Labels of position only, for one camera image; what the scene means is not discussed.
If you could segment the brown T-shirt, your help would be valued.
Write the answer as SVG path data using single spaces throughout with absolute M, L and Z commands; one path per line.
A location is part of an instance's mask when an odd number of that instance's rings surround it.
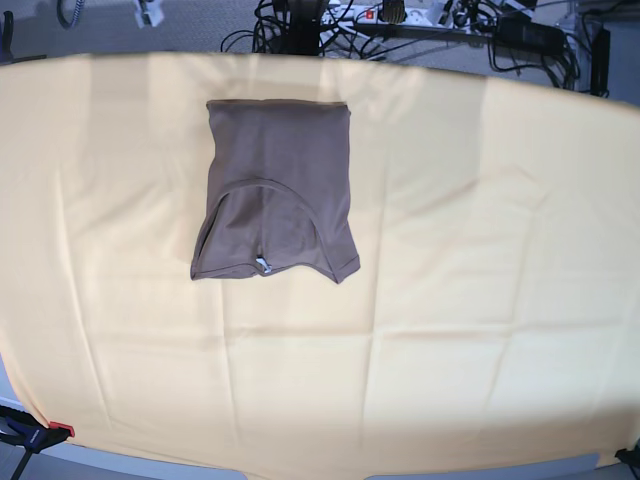
M 360 267 L 350 230 L 350 110 L 340 102 L 212 100 L 214 158 L 193 280 Z

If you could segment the yellow table cloth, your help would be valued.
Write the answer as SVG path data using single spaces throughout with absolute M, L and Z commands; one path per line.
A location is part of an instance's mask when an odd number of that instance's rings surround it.
M 344 282 L 190 279 L 231 99 L 348 106 Z M 5 66 L 1 355 L 79 446 L 254 479 L 609 461 L 639 437 L 639 111 L 345 59 Z

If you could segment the white power strip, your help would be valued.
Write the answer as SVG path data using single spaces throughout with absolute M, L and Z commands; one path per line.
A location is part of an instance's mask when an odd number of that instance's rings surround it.
M 337 22 L 340 26 L 354 30 L 381 29 L 383 32 L 390 32 L 392 29 L 401 31 L 468 30 L 469 20 L 457 25 L 454 20 L 454 8 L 451 7 L 446 11 L 446 5 L 445 1 L 436 1 L 427 8 L 406 6 L 403 21 L 393 24 L 383 20 L 382 4 L 354 4 L 349 9 L 346 4 L 331 4 L 321 17 L 321 24 L 330 25 Z

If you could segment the black power adapter box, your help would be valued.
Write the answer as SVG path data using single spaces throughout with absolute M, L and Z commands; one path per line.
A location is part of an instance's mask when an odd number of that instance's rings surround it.
M 561 29 L 510 17 L 498 20 L 493 39 L 507 48 L 546 56 L 562 54 L 565 46 Z

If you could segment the black box right edge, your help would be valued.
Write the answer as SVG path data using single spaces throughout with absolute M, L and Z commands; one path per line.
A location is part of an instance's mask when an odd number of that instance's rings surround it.
M 606 98 L 609 95 L 610 31 L 601 28 L 591 45 L 590 94 Z

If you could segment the black clamp with orange tip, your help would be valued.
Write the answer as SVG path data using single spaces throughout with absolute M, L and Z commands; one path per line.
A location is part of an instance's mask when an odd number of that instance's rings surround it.
M 7 406 L 1 406 L 1 425 L 10 430 L 10 433 L 1 431 L 1 443 L 24 450 L 11 480 L 21 477 L 33 455 L 75 437 L 75 430 L 70 425 L 51 422 L 44 426 L 31 414 Z

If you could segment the black clamp right corner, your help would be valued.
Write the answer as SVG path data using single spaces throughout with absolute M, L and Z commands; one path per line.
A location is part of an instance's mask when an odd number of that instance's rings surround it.
M 636 445 L 633 449 L 620 449 L 615 453 L 615 458 L 626 465 L 635 480 L 639 480 L 640 470 L 640 447 Z

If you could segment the black stand post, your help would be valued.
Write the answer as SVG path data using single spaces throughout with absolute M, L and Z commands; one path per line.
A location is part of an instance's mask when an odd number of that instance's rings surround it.
M 323 2 L 319 0 L 294 0 L 288 1 L 287 4 L 290 11 L 287 33 L 288 53 L 318 56 Z

